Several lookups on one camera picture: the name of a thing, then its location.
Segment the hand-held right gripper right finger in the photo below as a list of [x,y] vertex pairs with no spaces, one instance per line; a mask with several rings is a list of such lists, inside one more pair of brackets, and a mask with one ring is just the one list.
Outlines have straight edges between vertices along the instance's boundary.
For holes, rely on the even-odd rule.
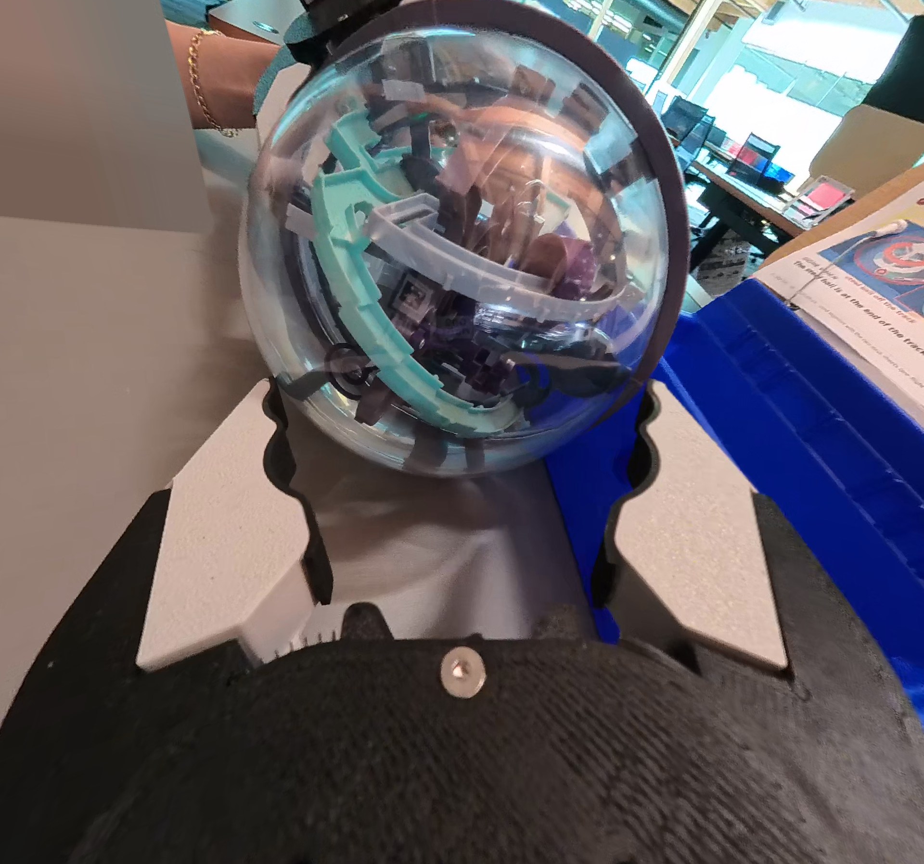
[[647,385],[635,429],[629,491],[603,536],[603,606],[619,639],[786,672],[756,489],[662,381]]

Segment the long wooden desk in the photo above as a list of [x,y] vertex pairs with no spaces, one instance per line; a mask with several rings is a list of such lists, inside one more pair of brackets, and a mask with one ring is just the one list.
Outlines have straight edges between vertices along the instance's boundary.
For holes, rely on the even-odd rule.
[[703,205],[717,219],[724,220],[729,216],[747,224],[752,219],[761,220],[775,232],[782,233],[783,241],[812,228],[813,224],[797,216],[781,197],[729,175],[721,166],[694,160],[688,171],[707,180],[708,185],[702,193]]

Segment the clear plastic maze ball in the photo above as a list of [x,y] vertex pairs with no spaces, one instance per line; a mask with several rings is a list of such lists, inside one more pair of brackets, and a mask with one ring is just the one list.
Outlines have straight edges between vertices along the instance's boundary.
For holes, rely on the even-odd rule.
[[239,235],[284,400],[382,468],[546,457],[646,389],[680,316],[685,185],[580,30],[510,0],[358,28],[261,142]]

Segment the instruction sheet on board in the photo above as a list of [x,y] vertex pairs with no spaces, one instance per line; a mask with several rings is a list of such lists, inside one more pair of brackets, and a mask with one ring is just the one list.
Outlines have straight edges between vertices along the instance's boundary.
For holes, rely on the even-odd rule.
[[877,189],[832,214],[774,251],[751,275],[763,275],[774,263],[806,248],[824,250],[852,235],[878,229],[899,216],[902,208],[922,206],[923,164],[908,169]]

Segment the red acrylic frame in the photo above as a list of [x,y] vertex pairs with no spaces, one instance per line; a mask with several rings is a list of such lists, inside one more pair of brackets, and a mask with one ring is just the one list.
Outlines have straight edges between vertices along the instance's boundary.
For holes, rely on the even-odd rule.
[[806,181],[783,205],[782,216],[802,229],[810,229],[852,201],[854,189],[834,178],[819,176]]

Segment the printed instruction sheet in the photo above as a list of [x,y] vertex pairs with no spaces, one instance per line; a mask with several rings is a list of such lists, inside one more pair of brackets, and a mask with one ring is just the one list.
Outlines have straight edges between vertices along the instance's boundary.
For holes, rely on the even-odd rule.
[[922,420],[922,205],[867,218],[761,267],[756,278],[866,361]]

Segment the black mesh office chair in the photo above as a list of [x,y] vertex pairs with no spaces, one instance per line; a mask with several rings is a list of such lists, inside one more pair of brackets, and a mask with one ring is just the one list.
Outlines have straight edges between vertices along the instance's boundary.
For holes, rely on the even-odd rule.
[[780,146],[750,132],[726,169],[728,177],[758,187],[776,158]]
[[707,108],[677,96],[661,115],[661,122],[676,150],[696,152],[707,142],[715,119]]

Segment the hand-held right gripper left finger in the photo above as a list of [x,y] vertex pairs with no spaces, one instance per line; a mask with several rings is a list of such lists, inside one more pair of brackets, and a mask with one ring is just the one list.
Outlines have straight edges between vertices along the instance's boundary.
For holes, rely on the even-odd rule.
[[253,664],[311,644],[330,564],[304,496],[278,386],[255,385],[172,479],[137,666],[227,642]]

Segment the blue plastic bin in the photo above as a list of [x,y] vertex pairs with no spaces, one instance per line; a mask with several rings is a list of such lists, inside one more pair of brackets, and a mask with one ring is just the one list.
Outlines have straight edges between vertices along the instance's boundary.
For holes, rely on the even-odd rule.
[[[601,338],[528,355],[523,394],[540,413],[591,407],[592,427],[548,457],[593,621],[603,536],[629,491],[646,388]],[[922,429],[814,328],[746,284],[682,316],[650,381],[662,381],[756,489],[786,672],[835,704],[896,685],[922,717]]]

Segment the person's left hand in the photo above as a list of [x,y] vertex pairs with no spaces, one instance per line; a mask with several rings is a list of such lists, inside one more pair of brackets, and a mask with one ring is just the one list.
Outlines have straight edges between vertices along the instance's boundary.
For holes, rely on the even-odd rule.
[[203,36],[196,71],[207,122],[228,131],[252,129],[257,86],[279,52],[279,47],[260,40]]

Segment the beige hanging panel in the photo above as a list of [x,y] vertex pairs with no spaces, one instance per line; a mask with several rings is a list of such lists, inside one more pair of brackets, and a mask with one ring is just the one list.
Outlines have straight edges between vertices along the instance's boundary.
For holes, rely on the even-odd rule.
[[859,199],[918,164],[923,124],[860,104],[851,108],[809,164],[809,177],[826,177]]

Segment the black hanging panel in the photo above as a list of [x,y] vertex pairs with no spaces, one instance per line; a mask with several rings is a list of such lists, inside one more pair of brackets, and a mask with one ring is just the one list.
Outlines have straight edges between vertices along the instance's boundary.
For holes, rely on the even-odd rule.
[[911,19],[884,73],[862,105],[923,122],[923,15]]

